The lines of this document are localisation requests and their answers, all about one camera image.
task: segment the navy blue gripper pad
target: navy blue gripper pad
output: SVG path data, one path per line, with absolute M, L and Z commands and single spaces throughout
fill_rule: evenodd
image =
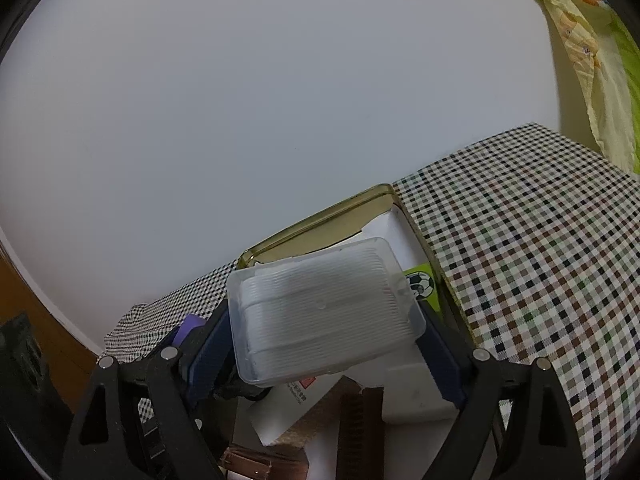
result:
M 183 354 L 179 371 L 187 383 L 186 400 L 190 406 L 210 394 L 232 349 L 228 304 L 223 300 L 206 324 L 191 330 L 180 346 Z
M 429 305 L 421 304 L 420 306 L 427 327 L 424 334 L 415 343 L 438 385 L 442 398 L 452 402 L 460 410 L 466 403 L 466 394 L 463 389 L 463 370 L 437 328 L 438 326 L 446 327 L 442 326 Z

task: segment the plastic container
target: plastic container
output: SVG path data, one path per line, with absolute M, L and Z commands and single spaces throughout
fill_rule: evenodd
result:
M 235 270 L 226 288 L 238 373 L 257 386 L 346 370 L 426 326 L 384 238 Z

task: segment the red label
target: red label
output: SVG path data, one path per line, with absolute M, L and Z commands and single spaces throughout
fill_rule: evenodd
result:
M 301 381 L 298 381 L 300 383 L 300 386 L 302 386 L 305 390 L 311 386 L 314 381 L 316 380 L 315 377 L 309 377 L 308 379 L 302 379 Z

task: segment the metal screw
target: metal screw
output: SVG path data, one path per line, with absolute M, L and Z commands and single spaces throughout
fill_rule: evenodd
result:
M 491 354 L 484 348 L 476 348 L 474 350 L 474 358 L 478 361 L 488 361 L 491 358 Z
M 536 359 L 536 364 L 541 370 L 551 370 L 551 361 L 546 357 Z
M 111 365 L 113 365 L 113 357 L 111 357 L 110 355 L 107 355 L 100 359 L 100 361 L 98 361 L 98 366 L 103 370 L 111 367 Z
M 166 361 L 170 361 L 178 355 L 178 349 L 175 346 L 168 346 L 163 348 L 160 352 L 160 357 Z

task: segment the table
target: table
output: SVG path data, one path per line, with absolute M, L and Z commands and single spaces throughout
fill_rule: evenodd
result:
M 605 477 L 638 428 L 638 184 L 587 148 L 527 124 L 394 187 L 475 342 L 498 359 L 551 359 L 587 478 Z M 234 265 L 133 307 L 106 336 L 106 352 L 130 361 L 188 312 L 208 316 Z

